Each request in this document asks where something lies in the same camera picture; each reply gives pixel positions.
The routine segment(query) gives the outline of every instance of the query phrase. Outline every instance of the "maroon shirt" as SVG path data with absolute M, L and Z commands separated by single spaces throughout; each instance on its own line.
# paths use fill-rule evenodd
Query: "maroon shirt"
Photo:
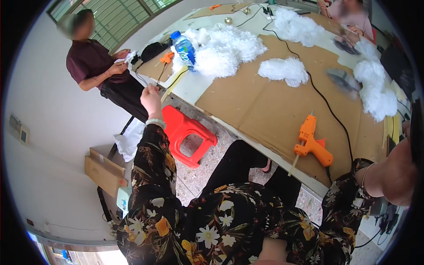
M 95 39 L 89 40 L 90 42 L 72 41 L 72 46 L 66 56 L 66 68 L 78 84 L 84 79 L 104 73 L 115 63 L 109 55 L 108 49 Z M 109 81 L 124 83 L 130 78 L 130 71 L 127 69 L 122 74 L 112 75 Z

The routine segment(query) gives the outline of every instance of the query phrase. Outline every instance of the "water bottle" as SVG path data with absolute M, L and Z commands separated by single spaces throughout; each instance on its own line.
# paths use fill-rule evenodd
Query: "water bottle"
M 171 34 L 172 44 L 180 55 L 181 59 L 187 65 L 188 70 L 195 72 L 194 64 L 196 63 L 193 45 L 179 31 Z

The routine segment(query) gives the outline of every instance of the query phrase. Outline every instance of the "foot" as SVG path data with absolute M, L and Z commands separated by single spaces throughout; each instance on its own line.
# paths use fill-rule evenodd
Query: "foot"
M 266 167 L 262 168 L 262 171 L 268 172 L 270 165 L 271 165 L 271 159 L 268 158 L 268 163 L 266 164 Z

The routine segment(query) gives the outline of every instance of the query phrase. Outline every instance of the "person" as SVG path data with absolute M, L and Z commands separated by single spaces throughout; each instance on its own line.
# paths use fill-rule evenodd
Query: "person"
M 109 50 L 97 40 L 89 39 L 94 29 L 92 10 L 84 9 L 72 14 L 68 35 L 73 41 L 66 57 L 69 73 L 83 91 L 97 87 L 103 97 L 145 122 L 148 114 L 139 101 L 144 86 L 131 76 L 128 63 L 115 62 L 125 59 L 130 49 L 109 55 Z
M 329 7 L 324 0 L 318 0 L 317 5 L 323 16 L 347 25 L 349 30 L 373 42 L 374 34 L 363 0 L 335 0 Z
M 128 264 L 345 264 L 372 197 L 409 205 L 418 171 L 409 129 L 388 158 L 356 159 L 351 172 L 332 183 L 318 228 L 295 207 L 300 183 L 278 168 L 262 186 L 248 181 L 251 167 L 269 160 L 235 141 L 199 198 L 187 207 L 176 198 L 176 165 L 169 150 L 158 87 L 148 85 L 141 103 L 149 119 L 131 174 L 129 213 L 117 228 Z

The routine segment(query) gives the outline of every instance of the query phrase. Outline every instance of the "black floral dress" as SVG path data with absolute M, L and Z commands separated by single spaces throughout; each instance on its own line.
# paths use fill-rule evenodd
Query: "black floral dress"
M 353 177 L 361 160 L 333 182 L 318 229 L 303 210 L 285 207 L 272 191 L 252 182 L 217 187 L 182 206 L 168 145 L 160 127 L 145 128 L 134 160 L 130 211 L 117 231 L 130 265 L 254 263 L 264 236 L 287 241 L 287 262 L 349 263 L 361 218 L 371 205 Z

